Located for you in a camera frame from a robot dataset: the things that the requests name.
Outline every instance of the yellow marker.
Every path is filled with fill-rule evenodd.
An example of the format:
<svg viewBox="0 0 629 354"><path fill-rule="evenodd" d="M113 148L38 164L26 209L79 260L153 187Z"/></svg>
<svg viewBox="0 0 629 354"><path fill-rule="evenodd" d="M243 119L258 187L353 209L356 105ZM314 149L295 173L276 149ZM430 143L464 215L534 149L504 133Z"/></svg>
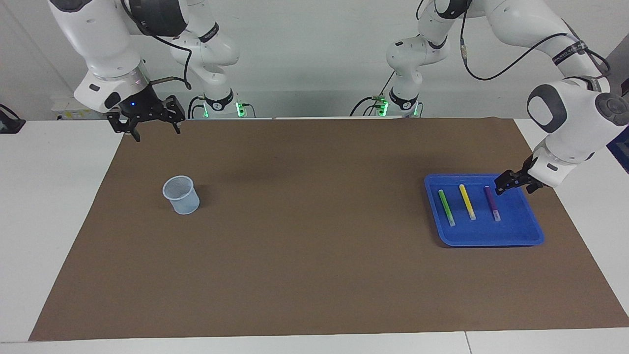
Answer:
<svg viewBox="0 0 629 354"><path fill-rule="evenodd" d="M467 190L464 185L459 186L459 190L461 191L461 195L463 196L463 201L465 202L465 206L467 207L467 212L470 214L470 219L476 220L476 214L474 213L474 208L472 208L472 202L470 201L470 197L467 195Z"/></svg>

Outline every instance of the purple marker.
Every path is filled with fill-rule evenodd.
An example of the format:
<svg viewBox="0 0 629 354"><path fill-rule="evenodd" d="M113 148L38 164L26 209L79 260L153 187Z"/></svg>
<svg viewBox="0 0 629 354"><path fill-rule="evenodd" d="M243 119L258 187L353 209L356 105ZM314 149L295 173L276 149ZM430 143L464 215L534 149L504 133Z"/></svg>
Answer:
<svg viewBox="0 0 629 354"><path fill-rule="evenodd" d="M498 212L498 206L496 205L494 194L491 193L491 188L489 186L485 186L485 195L487 196L487 201L489 202L491 212L494 213L494 220L499 222L501 220L500 212Z"/></svg>

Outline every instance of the marker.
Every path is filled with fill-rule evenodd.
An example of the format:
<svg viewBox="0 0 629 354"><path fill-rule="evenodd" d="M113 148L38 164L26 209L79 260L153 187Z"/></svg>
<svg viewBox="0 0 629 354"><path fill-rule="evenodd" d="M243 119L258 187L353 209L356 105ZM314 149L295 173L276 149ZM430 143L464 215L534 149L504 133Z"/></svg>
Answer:
<svg viewBox="0 0 629 354"><path fill-rule="evenodd" d="M445 193L443 192L443 190L439 190L439 198L441 198L441 204L443 204L443 209L445 210L445 215L447 215L448 217L450 226L456 226L456 224L454 223L454 216L452 216L450 205L448 204L448 200L445 198Z"/></svg>
<svg viewBox="0 0 629 354"><path fill-rule="evenodd" d="M498 212L498 206L494 200L494 194L491 192L491 188L489 186L485 186L485 195L487 196L489 207L491 207L491 212L494 214L494 220L499 222L501 220L500 212Z"/></svg>
<svg viewBox="0 0 629 354"><path fill-rule="evenodd" d="M463 196L463 201L465 202L467 213L470 214L470 219L476 220L476 214L474 213L474 208L472 208L472 202L470 201L470 197L467 195L467 190L465 189L465 186L459 185L459 190L461 191L461 196Z"/></svg>

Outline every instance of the white wall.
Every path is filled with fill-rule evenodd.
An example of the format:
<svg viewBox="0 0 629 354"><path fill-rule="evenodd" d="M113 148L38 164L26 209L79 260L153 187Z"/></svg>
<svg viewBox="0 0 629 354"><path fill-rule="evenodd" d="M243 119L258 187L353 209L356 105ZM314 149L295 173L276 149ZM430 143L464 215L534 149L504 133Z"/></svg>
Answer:
<svg viewBox="0 0 629 354"><path fill-rule="evenodd" d="M53 119L50 97L71 95L70 87L0 0L0 103L24 119Z"/></svg>
<svg viewBox="0 0 629 354"><path fill-rule="evenodd" d="M63 79L78 85L85 64L58 29L47 0L2 1ZM387 46L416 35L417 3L215 0L212 7L221 30L243 48L240 62L226 69L233 86L260 116L337 116L348 115L356 101L382 88L391 73L385 61ZM548 3L601 55L607 56L629 32L627 0ZM457 23L454 44L459 29ZM182 67L172 60L169 48L147 37L135 36L133 41L153 78L181 75ZM480 75L498 72L523 51L500 43L485 19L469 20L466 42L470 66ZM548 57L535 52L495 81L475 81L465 72L456 47L446 60L422 72L425 116L442 117L525 117L530 91L561 78ZM184 105L199 93L183 92L180 83L164 84L158 91L178 94Z"/></svg>

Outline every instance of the robot arm label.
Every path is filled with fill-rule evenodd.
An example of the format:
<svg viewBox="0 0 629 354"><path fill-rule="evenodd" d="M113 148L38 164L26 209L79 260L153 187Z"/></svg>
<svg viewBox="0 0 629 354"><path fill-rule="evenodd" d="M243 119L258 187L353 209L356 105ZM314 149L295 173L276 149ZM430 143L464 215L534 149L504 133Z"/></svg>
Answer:
<svg viewBox="0 0 629 354"><path fill-rule="evenodd" d="M405 100L404 98L397 97L395 93L391 91L389 93L389 97L391 99L391 102L393 102L395 105L398 105L401 109L408 111L412 107L414 107L415 104L417 104L417 99L419 96L415 98L411 98L410 100Z"/></svg>
<svg viewBox="0 0 629 354"><path fill-rule="evenodd" d="M567 47L566 49L564 49L563 52L555 55L552 59L552 62L555 63L555 65L559 65L573 54L578 53L578 54L584 55L586 49L587 49L587 44L585 44L585 42L580 40L576 42L575 44L571 45L570 47Z"/></svg>
<svg viewBox="0 0 629 354"><path fill-rule="evenodd" d="M227 107L227 105L229 105L231 101L233 101L233 99L234 99L234 91L231 90L229 95L225 98L215 101L206 97L205 102L209 104L209 106L212 107L213 110L223 111L225 107Z"/></svg>
<svg viewBox="0 0 629 354"><path fill-rule="evenodd" d="M208 43L209 40L211 40L218 34L219 29L220 29L220 26L218 25L218 23L214 23L214 27L212 27L212 29L208 31L206 34L199 37L199 40L201 41L201 43Z"/></svg>

